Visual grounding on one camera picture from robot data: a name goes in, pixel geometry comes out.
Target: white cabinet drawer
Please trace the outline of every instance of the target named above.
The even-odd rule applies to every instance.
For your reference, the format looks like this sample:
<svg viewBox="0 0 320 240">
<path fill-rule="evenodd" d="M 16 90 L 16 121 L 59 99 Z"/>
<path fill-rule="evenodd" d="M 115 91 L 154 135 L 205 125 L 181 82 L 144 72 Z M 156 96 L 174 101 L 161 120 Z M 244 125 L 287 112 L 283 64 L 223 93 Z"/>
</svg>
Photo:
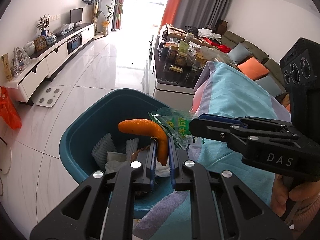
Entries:
<svg viewBox="0 0 320 240">
<path fill-rule="evenodd" d="M 90 39 L 94 35 L 94 26 L 91 26 L 90 28 L 82 31 L 81 35 L 82 35 L 82 43 L 85 43 L 88 39 Z"/>
<path fill-rule="evenodd" d="M 38 63 L 35 68 L 36 72 L 30 71 L 19 84 L 19 86 L 23 86 L 29 98 L 36 90 L 36 88 L 40 85 L 40 83 L 44 80 L 44 78 L 49 74 L 47 61 L 45 59 Z"/>
<path fill-rule="evenodd" d="M 49 72 L 55 71 L 60 67 L 60 63 L 65 57 L 68 56 L 67 43 L 63 43 L 61 46 L 57 47 L 53 52 L 51 52 L 47 57 L 47 63 Z"/>
</svg>

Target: potted plant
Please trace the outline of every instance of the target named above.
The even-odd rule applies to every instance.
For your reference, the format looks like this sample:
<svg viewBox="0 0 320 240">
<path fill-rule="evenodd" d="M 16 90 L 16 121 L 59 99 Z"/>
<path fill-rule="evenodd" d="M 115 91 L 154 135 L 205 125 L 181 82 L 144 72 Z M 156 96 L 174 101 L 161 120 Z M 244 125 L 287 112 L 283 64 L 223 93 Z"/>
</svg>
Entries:
<svg viewBox="0 0 320 240">
<path fill-rule="evenodd" d="M 116 9 L 116 8 L 119 8 L 119 13 L 116 13 L 116 14 L 115 14 L 116 17 L 117 17 L 117 19 L 118 19 L 119 21 L 120 21 L 120 19 L 121 19 L 121 14 L 123 13 L 123 11 L 122 11 L 122 6 L 123 6 L 123 4 L 122 4 L 122 3 L 117 3 L 117 4 L 115 4 L 115 5 L 112 5 L 112 4 L 113 4 L 113 1 L 114 1 L 114 0 L 111 1 L 111 5 L 110 5 L 110 6 L 106 4 L 106 7 L 108 8 L 108 14 L 107 14 L 107 16 L 103 13 L 103 11 L 98 11 L 98 12 L 97 12 L 97 17 L 102 13 L 102 14 L 104 15 L 104 18 L 105 18 L 105 21 L 103 21 L 103 22 L 101 23 L 101 25 L 102 25 L 102 27 L 103 27 L 103 35 L 104 35 L 104 36 L 107 36 L 107 34 L 109 33 L 108 26 L 109 26 L 109 24 L 110 24 L 110 22 L 111 22 L 111 18 L 113 17 L 113 14 L 114 14 L 115 9 Z"/>
<path fill-rule="evenodd" d="M 49 18 L 50 15 L 48 14 L 48 17 L 46 17 L 45 15 L 43 17 L 40 17 L 40 20 L 37 24 L 37 28 L 41 31 L 41 35 L 42 36 L 46 36 L 47 35 L 47 31 L 46 28 L 49 27 Z"/>
</svg>

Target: tv stand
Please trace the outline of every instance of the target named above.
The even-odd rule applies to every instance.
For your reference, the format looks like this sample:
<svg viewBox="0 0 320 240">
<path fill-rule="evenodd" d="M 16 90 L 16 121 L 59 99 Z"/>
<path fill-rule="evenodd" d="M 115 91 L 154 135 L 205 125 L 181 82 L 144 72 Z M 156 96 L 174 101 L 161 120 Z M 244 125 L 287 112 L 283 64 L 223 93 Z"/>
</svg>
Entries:
<svg viewBox="0 0 320 240">
<path fill-rule="evenodd" d="M 54 44 L 31 55 L 31 63 L 27 68 L 18 77 L 4 84 L 13 100 L 32 105 L 30 98 L 40 83 L 43 80 L 52 81 L 60 70 L 92 41 L 94 23 L 83 23 L 78 26 L 58 37 Z M 67 40 L 79 33 L 82 35 L 82 45 L 68 54 Z"/>
</svg>

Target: television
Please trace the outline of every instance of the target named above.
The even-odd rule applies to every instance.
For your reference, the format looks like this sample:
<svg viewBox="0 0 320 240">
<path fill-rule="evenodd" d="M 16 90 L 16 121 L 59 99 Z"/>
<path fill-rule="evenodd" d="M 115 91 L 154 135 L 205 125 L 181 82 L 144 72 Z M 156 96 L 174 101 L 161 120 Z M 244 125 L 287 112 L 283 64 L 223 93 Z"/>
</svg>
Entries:
<svg viewBox="0 0 320 240">
<path fill-rule="evenodd" d="M 74 28 L 80 26 L 80 25 L 77 25 L 77 22 L 82 21 L 82 10 L 83 8 L 70 10 L 70 22 L 74 23 Z"/>
</svg>

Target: white wall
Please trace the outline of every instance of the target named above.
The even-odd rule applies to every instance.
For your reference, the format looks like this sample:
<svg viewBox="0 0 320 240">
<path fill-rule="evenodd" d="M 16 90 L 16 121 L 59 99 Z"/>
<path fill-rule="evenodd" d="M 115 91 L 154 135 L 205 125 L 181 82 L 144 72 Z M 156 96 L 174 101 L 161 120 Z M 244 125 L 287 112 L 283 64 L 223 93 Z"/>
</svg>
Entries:
<svg viewBox="0 0 320 240">
<path fill-rule="evenodd" d="M 82 23 L 92 22 L 92 6 L 81 0 L 12 0 L 0 19 L 0 56 L 12 55 L 14 47 L 23 47 L 33 41 L 40 31 L 36 25 L 44 14 L 60 14 L 52 21 L 49 29 L 54 31 L 60 25 L 70 22 L 70 10 L 83 7 Z M 0 69 L 0 85 L 5 81 Z"/>
<path fill-rule="evenodd" d="M 320 17 L 283 0 L 233 0 L 225 20 L 278 63 L 300 37 L 320 43 Z"/>
</svg>

